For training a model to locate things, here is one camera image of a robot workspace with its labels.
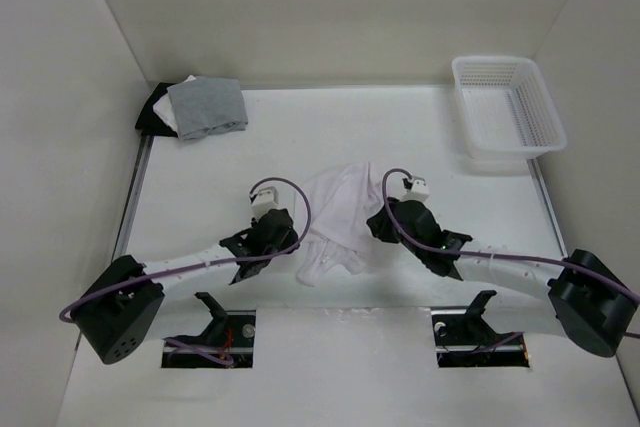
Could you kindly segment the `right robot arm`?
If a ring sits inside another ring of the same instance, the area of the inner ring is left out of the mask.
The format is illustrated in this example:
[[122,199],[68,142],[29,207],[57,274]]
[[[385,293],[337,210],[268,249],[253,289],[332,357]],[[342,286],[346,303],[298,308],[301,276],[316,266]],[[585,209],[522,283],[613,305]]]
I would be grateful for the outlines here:
[[384,243],[401,244],[433,274],[479,282],[533,298],[515,307],[482,294],[464,317],[473,341],[498,332],[539,332],[568,338],[584,351],[614,356],[638,307],[639,297],[594,254],[576,249],[561,260],[480,248],[472,236],[440,227],[417,200],[387,198],[366,225]]

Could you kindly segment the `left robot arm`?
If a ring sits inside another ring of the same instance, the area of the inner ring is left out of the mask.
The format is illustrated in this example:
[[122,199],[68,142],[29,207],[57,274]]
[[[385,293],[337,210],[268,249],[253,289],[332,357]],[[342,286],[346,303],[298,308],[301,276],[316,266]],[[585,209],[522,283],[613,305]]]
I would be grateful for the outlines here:
[[101,362],[124,360],[145,340],[161,305],[179,287],[193,284],[195,296],[210,302],[202,288],[212,274],[230,285],[258,275],[271,260],[300,245],[286,209],[272,209],[251,226],[212,246],[164,261],[114,260],[80,299],[62,313],[75,324]]

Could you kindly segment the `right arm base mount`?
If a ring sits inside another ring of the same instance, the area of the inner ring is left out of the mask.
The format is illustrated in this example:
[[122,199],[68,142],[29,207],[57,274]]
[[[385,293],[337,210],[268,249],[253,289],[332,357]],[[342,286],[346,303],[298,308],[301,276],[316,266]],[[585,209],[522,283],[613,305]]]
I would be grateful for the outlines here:
[[440,368],[528,368],[524,336],[497,333],[483,315],[495,290],[483,290],[466,307],[431,310],[436,361]]

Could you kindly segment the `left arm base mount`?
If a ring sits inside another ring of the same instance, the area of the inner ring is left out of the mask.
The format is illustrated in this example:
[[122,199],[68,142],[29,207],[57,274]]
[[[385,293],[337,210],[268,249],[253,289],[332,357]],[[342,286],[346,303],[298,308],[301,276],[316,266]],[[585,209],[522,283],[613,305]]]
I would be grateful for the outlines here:
[[176,335],[164,342],[164,369],[250,369],[253,367],[257,313],[226,310],[207,292],[194,296],[207,308],[209,323],[198,335]]

